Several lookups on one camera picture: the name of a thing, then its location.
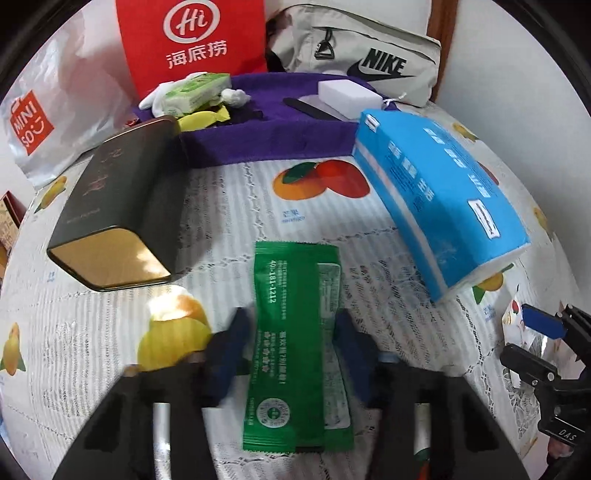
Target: white foam block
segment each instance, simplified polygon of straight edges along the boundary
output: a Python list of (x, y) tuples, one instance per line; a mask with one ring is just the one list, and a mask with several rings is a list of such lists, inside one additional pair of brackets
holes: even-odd
[(361, 117), (367, 108), (382, 109), (382, 97), (351, 80), (318, 82), (318, 97), (351, 120)]

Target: purple storage bin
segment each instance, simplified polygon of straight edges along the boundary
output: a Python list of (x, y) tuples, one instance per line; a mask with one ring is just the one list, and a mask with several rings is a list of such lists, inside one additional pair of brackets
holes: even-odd
[[(182, 133), (191, 166), (351, 155), (357, 123), (316, 120), (283, 103), (286, 97), (317, 94), (322, 80), (342, 78), (374, 90), (353, 77), (318, 73), (249, 73), (233, 77), (232, 87), (252, 96), (245, 108), (262, 111), (264, 119)], [(395, 109), (394, 103), (389, 109)], [(149, 110), (135, 112), (141, 121), (152, 118)]]

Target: brown wooden trim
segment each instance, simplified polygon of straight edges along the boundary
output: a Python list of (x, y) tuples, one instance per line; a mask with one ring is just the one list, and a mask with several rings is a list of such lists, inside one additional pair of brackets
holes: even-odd
[(432, 102), (437, 99), (441, 79), (445, 74), (447, 56), (452, 46), (453, 31), (456, 28), (458, 2), (459, 0), (431, 0), (431, 17), (429, 17), (429, 24), (427, 25), (427, 35), (441, 42), (439, 76), (431, 94)]

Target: zipper pull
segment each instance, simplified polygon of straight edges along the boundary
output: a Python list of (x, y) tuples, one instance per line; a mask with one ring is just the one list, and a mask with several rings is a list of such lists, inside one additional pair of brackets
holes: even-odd
[(314, 52), (314, 58), (316, 60), (334, 60), (335, 59), (335, 51), (330, 44), (330, 40), (332, 39), (332, 29), (326, 27), (326, 35), (324, 36), (324, 40), (318, 43), (316, 47), (316, 51)]

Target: green wrapper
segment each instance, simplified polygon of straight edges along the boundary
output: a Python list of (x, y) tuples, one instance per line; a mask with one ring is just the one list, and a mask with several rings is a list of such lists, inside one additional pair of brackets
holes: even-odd
[(258, 318), (243, 447), (264, 452), (353, 448), (349, 405), (332, 346), (339, 252), (257, 242)]

